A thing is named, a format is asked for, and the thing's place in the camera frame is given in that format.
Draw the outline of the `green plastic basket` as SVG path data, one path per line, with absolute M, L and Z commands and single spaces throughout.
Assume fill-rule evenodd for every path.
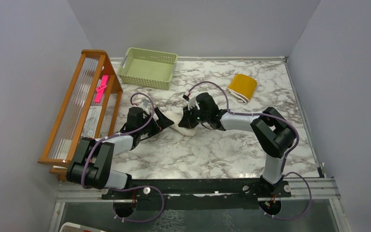
M 169 90 L 177 60 L 174 53 L 131 47 L 117 74 L 125 84 Z

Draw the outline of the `yellow towel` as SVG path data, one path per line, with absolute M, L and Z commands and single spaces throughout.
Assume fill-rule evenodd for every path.
M 236 74 L 227 87 L 227 91 L 243 104 L 249 103 L 257 87 L 257 81 L 244 74 Z

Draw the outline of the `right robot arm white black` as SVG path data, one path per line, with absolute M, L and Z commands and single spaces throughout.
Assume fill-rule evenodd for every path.
M 231 113 L 219 109 L 213 97 L 207 92 L 190 98 L 186 92 L 183 98 L 188 105 L 183 108 L 180 128 L 193 129 L 207 123 L 213 130 L 247 131 L 255 134 L 266 153 L 264 171 L 260 177 L 259 190 L 267 197 L 275 194 L 283 180 L 286 155 L 294 148 L 299 134 L 273 107 L 260 113 Z

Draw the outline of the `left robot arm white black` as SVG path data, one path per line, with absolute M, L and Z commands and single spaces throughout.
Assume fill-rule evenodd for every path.
M 141 141 L 174 125 L 159 108 L 154 108 L 157 119 L 140 107 L 131 107 L 126 123 L 118 134 L 102 139 L 80 139 L 67 169 L 66 180 L 84 188 L 114 189 L 120 198 L 132 194 L 132 177 L 111 168 L 113 156 L 133 150 Z

